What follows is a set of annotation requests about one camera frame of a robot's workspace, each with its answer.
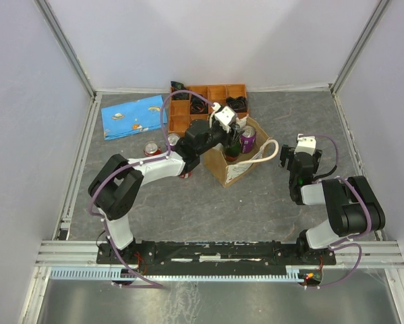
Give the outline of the red soda can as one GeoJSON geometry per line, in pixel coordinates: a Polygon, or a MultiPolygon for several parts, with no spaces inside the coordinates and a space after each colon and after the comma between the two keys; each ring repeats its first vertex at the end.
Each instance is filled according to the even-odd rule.
{"type": "Polygon", "coordinates": [[[191,173],[191,172],[188,172],[188,173],[183,173],[183,174],[179,175],[179,177],[180,177],[180,178],[183,178],[183,179],[187,179],[187,178],[189,178],[191,175],[192,175],[192,173],[191,173]]]}
{"type": "Polygon", "coordinates": [[[161,153],[161,147],[155,141],[147,142],[144,146],[144,154],[147,157],[159,155],[161,153]]]}

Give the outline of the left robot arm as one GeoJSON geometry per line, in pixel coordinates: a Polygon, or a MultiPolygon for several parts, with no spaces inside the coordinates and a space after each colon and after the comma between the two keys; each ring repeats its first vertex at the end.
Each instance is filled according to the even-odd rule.
{"type": "Polygon", "coordinates": [[[88,212],[103,218],[115,259],[128,263],[134,258],[129,211],[140,188],[163,178],[191,172],[205,152],[218,144],[228,147],[238,142],[245,125],[246,120],[237,118],[226,131],[219,121],[209,124],[197,119],[191,122],[172,151],[141,159],[126,159],[116,154],[107,161],[88,187],[91,197],[88,212]]]}

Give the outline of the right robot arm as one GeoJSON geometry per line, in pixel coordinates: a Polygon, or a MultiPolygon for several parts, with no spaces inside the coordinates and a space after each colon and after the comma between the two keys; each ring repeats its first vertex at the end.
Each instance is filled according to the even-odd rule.
{"type": "Polygon", "coordinates": [[[297,264],[311,264],[333,258],[334,251],[350,245],[354,239],[384,228],[386,219],[367,179],[362,175],[347,179],[326,179],[333,167],[317,175],[322,151],[314,145],[283,145],[281,167],[289,171],[289,195],[297,205],[323,205],[327,219],[302,231],[294,244],[282,244],[278,257],[297,264]]]}

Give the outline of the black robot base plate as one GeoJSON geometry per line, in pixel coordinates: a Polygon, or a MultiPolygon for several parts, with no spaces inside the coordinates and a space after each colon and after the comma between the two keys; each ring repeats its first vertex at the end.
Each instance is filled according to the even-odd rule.
{"type": "Polygon", "coordinates": [[[312,250],[302,240],[267,242],[153,242],[132,243],[114,252],[110,243],[98,247],[99,265],[124,260],[143,275],[215,276],[284,275],[287,266],[336,265],[334,252],[312,250]]]}

